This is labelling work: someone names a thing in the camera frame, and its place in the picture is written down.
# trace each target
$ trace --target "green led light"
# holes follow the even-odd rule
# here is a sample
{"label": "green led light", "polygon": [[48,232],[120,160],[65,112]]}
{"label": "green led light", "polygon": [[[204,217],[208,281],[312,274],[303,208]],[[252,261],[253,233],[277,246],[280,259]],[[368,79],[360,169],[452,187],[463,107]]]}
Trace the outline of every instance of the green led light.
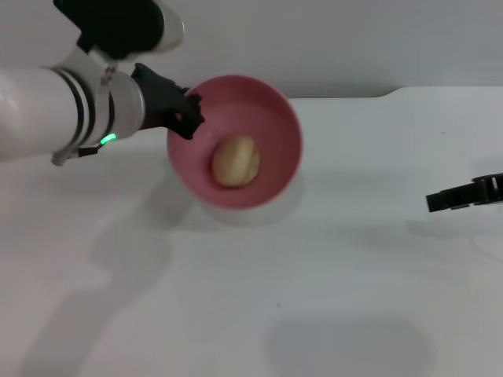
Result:
{"label": "green led light", "polygon": [[109,141],[115,140],[116,138],[117,138],[117,135],[109,134],[107,137],[103,137],[103,139],[101,139],[101,145],[105,145]]}

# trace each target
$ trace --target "white surface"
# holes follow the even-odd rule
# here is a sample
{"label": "white surface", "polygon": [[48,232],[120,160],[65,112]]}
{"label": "white surface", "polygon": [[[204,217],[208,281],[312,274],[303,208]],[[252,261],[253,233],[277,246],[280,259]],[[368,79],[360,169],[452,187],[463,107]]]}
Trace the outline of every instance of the white surface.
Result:
{"label": "white surface", "polygon": [[424,196],[503,171],[502,101],[293,101],[301,173],[250,213],[194,200],[162,130],[0,166],[0,375],[501,375],[503,205]]}
{"label": "white surface", "polygon": [[[0,159],[61,150],[72,139],[77,119],[75,97],[57,73],[0,69]],[[87,106],[84,120],[89,123]]]}
{"label": "white surface", "polygon": [[[248,73],[295,97],[400,86],[503,84],[499,0],[164,0],[185,22],[173,53],[141,60],[192,85]],[[0,66],[55,64],[79,33],[52,0],[0,2]]]}

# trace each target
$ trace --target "white table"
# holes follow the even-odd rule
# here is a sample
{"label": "white table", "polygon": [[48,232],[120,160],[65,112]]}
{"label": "white table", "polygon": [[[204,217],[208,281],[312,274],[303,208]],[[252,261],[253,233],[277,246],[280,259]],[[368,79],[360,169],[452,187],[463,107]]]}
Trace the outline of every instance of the white table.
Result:
{"label": "white table", "polygon": [[0,167],[1,377],[503,373],[503,88],[294,100],[305,156],[247,213],[198,203],[162,130]]}

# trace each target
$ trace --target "pink bowl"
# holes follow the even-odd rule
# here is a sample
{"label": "pink bowl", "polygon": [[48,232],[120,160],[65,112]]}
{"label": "pink bowl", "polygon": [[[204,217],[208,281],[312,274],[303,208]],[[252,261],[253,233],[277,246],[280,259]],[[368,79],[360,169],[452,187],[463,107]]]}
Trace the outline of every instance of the pink bowl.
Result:
{"label": "pink bowl", "polygon": [[[206,122],[186,141],[168,134],[168,153],[187,187],[218,207],[246,209],[280,194],[294,177],[302,155],[299,120],[286,97],[272,86],[242,75],[215,77],[192,88],[202,96]],[[258,177],[243,188],[224,188],[213,179],[211,160],[225,138],[247,134],[261,153]]]}

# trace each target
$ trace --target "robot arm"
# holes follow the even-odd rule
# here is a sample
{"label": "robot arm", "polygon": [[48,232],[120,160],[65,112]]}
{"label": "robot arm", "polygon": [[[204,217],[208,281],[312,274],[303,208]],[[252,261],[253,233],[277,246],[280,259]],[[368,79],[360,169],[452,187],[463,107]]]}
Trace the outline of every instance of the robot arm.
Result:
{"label": "robot arm", "polygon": [[184,27],[176,13],[160,0],[54,4],[82,34],[56,67],[0,70],[0,159],[53,153],[63,166],[97,153],[102,140],[153,126],[192,139],[204,121],[199,96],[142,64],[131,77],[118,71],[120,60],[178,46]]}

